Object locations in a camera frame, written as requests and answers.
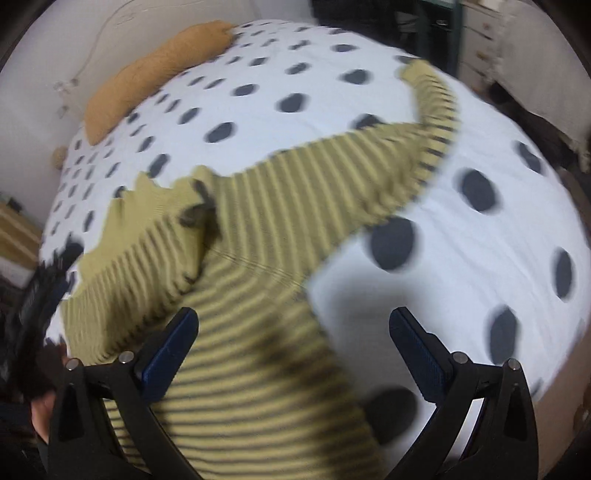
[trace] pillow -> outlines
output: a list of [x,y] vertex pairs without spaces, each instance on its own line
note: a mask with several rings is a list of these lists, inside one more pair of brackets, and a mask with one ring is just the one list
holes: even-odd
[[220,20],[189,27],[107,80],[86,107],[88,142],[101,142],[130,111],[175,75],[223,53],[232,42],[232,27]]

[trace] clamp jaw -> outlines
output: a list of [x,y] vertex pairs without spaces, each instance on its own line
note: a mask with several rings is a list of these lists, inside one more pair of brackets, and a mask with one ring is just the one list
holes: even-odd
[[[387,480],[536,480],[534,408],[520,363],[511,358],[495,367],[450,353],[404,307],[392,312],[389,329],[423,397],[437,408]],[[459,462],[441,471],[478,398],[484,402]]]
[[[49,477],[55,480],[201,480],[166,435],[149,405],[164,397],[199,331],[192,309],[182,308],[134,354],[108,365],[66,364],[51,419]],[[115,400],[150,473],[127,462],[105,410]]]
[[[149,407],[164,397],[198,329],[197,314],[183,308],[137,354],[123,352],[109,365],[68,362],[51,420],[51,479],[201,479]],[[462,352],[452,354],[406,308],[392,312],[389,330],[423,397],[437,408],[386,480],[537,480],[534,410],[519,362],[510,359],[495,367],[474,364]],[[150,473],[125,460],[103,398],[117,403]],[[477,398],[484,402],[469,443],[459,462],[444,471]]]

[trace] white bedsheet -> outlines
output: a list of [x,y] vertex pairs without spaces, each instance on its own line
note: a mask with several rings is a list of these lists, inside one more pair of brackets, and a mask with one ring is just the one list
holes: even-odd
[[[195,165],[231,174],[276,150],[345,132],[367,115],[416,120],[413,93],[395,75],[400,50],[281,21],[236,31],[242,36],[225,54],[171,80],[99,145],[90,147],[79,131],[43,259],[69,235],[94,248],[110,199],[132,188],[139,171],[168,186]],[[513,122],[444,77],[462,127],[426,193],[386,227],[352,236],[309,281],[314,311],[360,401],[386,392],[400,412],[384,444],[390,466],[433,412],[389,338],[392,309],[407,306],[450,351],[473,361],[518,358],[534,398],[591,309],[589,248],[566,189]],[[58,313],[48,335],[62,334]]]

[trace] knit sweater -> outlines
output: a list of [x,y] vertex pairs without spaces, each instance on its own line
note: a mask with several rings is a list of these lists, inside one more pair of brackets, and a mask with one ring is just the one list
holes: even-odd
[[[352,233],[419,195],[459,127],[455,98],[422,60],[404,67],[420,121],[380,124],[170,189],[140,174],[114,199],[82,285],[63,302],[74,355],[112,361],[181,307],[200,333],[152,409],[204,478],[371,479],[384,471],[304,283]],[[113,402],[119,441],[141,458]]]

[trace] dresser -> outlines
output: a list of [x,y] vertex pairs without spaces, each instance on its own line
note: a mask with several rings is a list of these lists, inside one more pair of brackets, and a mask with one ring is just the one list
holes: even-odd
[[463,28],[458,78],[481,95],[488,86],[499,40],[501,15],[475,1],[463,0]]

